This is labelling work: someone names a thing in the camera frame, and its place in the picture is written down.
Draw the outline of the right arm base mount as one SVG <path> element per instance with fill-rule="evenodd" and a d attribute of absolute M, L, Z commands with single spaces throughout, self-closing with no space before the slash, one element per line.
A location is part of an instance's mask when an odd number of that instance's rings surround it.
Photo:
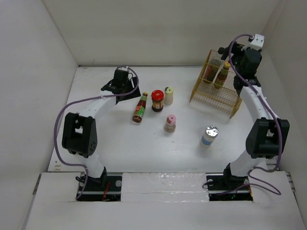
<path fill-rule="evenodd" d="M 206 175 L 207 181 L 203 184 L 203 189 L 209 193 L 209 201 L 253 201 L 249 186 L 238 187 L 248 184 L 247 177 L 227 182 L 221 174 Z"/>

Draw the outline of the tall red-label sauce bottle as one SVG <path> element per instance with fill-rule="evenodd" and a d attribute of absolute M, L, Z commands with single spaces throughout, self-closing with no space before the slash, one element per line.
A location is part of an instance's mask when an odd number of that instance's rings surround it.
<path fill-rule="evenodd" d="M 213 58 L 209 64 L 207 65 L 207 69 L 204 74 L 204 82 L 210 84 L 213 82 L 215 75 L 217 74 L 219 67 L 221 65 L 221 61 L 219 59 Z"/>

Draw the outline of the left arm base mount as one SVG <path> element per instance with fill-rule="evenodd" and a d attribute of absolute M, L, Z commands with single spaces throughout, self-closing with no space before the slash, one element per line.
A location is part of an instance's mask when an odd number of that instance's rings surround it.
<path fill-rule="evenodd" d="M 117 202 L 121 200 L 122 173 L 110 172 L 106 174 L 102 185 L 89 178 L 84 185 L 85 176 L 76 176 L 78 191 L 76 200 L 80 202 Z"/>

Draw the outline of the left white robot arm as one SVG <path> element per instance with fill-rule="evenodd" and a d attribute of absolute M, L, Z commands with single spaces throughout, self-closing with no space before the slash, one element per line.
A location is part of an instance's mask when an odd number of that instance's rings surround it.
<path fill-rule="evenodd" d="M 104 85 L 97 99 L 77 113 L 67 113 L 64 120 L 62 147 L 70 154 L 83 160 L 87 171 L 88 183 L 96 190 L 102 190 L 107 184 L 106 168 L 96 153 L 98 145 L 96 123 L 118 102 L 133 99 L 141 95 L 139 79 L 130 67 L 117 67 L 113 79 Z"/>

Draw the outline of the ketchup bottle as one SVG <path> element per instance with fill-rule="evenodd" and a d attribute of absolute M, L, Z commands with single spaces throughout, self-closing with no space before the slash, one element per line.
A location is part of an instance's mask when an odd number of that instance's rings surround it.
<path fill-rule="evenodd" d="M 132 120 L 136 123 L 140 123 L 142 121 L 144 112 L 145 112 L 145 108 L 146 108 L 146 103 L 147 103 L 147 97 L 148 97 L 148 93 L 147 92 L 143 92 L 142 96 L 136 106 L 136 109 L 134 111 L 134 114 L 132 116 Z"/>
<path fill-rule="evenodd" d="M 227 79 L 227 76 L 228 76 L 228 73 L 229 73 L 229 69 L 230 69 L 231 65 L 228 61 L 226 61 L 224 63 L 224 66 L 222 67 L 222 69 L 220 70 L 220 72 L 218 73 L 215 81 L 214 81 L 214 87 L 217 88 L 217 89 L 220 89 L 223 87 L 226 79 Z"/>

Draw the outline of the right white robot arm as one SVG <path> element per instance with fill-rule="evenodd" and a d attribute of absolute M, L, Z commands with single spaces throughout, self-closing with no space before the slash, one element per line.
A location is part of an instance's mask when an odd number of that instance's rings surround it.
<path fill-rule="evenodd" d="M 263 96 L 261 84 L 256 76 L 262 60 L 261 47 L 244 47 L 232 41 L 227 48 L 219 48 L 221 58 L 229 59 L 235 72 L 234 89 L 245 102 L 253 119 L 253 126 L 247 136 L 244 152 L 224 169 L 219 180 L 229 190 L 243 187 L 242 183 L 254 169 L 266 159 L 276 158 L 274 172 L 279 167 L 290 123 L 281 119 L 268 105 Z"/>

